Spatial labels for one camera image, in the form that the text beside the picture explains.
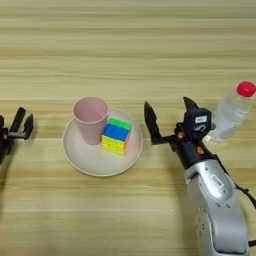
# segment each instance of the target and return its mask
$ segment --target cup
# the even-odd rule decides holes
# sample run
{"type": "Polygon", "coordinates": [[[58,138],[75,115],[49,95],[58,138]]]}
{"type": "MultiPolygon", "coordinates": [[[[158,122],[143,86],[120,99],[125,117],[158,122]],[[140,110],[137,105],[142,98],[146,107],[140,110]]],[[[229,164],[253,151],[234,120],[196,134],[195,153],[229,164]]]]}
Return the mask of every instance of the cup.
{"type": "Polygon", "coordinates": [[[108,105],[101,98],[85,97],[75,103],[74,118],[87,144],[96,145],[101,142],[101,134],[107,123],[108,112],[108,105]]]}

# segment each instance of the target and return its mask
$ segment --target wooden table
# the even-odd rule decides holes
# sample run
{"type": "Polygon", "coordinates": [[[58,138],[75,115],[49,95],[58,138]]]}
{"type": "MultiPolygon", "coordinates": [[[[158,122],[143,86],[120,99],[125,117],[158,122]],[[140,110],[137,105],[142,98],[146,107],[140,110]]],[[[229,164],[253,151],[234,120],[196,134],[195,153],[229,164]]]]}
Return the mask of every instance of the wooden table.
{"type": "MultiPolygon", "coordinates": [[[[255,0],[1,0],[0,111],[10,124],[27,108],[36,133],[1,183],[0,255],[198,255],[184,170],[168,145],[150,145],[143,103],[168,135],[183,96],[214,110],[255,82],[255,18],[255,0]],[[65,159],[63,130],[88,95],[142,128],[142,156],[122,175],[93,178],[65,159]]],[[[232,140],[207,145],[256,196],[255,106],[232,140]]],[[[255,238],[253,206],[240,200],[255,238]]]]}

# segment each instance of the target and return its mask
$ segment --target pink plate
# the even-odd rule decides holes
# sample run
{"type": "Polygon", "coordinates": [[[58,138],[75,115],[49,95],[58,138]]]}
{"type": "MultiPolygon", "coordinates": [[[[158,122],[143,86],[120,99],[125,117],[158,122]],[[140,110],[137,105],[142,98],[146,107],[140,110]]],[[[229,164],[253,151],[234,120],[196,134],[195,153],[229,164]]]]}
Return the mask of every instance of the pink plate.
{"type": "Polygon", "coordinates": [[[80,135],[75,120],[66,127],[63,146],[69,162],[79,171],[97,177],[120,174],[133,166],[143,148],[143,135],[139,125],[129,115],[117,109],[110,109],[109,118],[116,118],[132,124],[126,154],[106,151],[101,144],[89,145],[80,135]]]}

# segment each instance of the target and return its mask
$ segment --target plastic bottle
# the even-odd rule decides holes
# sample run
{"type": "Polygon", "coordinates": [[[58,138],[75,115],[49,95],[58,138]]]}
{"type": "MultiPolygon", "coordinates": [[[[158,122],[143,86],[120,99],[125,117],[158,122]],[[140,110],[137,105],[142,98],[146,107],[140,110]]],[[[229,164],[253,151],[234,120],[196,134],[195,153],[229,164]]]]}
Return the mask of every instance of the plastic bottle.
{"type": "Polygon", "coordinates": [[[213,119],[216,128],[207,135],[208,140],[222,143],[233,136],[250,113],[255,91],[256,86],[253,83],[244,81],[238,85],[235,92],[221,100],[213,119]]]}

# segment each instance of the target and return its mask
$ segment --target rubik's cube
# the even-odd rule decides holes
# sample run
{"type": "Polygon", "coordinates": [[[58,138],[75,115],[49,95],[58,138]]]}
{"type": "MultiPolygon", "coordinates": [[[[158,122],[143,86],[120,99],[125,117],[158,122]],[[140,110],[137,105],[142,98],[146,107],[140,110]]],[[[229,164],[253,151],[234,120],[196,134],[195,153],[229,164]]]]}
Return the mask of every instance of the rubik's cube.
{"type": "Polygon", "coordinates": [[[131,128],[131,124],[111,118],[102,133],[103,148],[124,154],[131,128]]]}

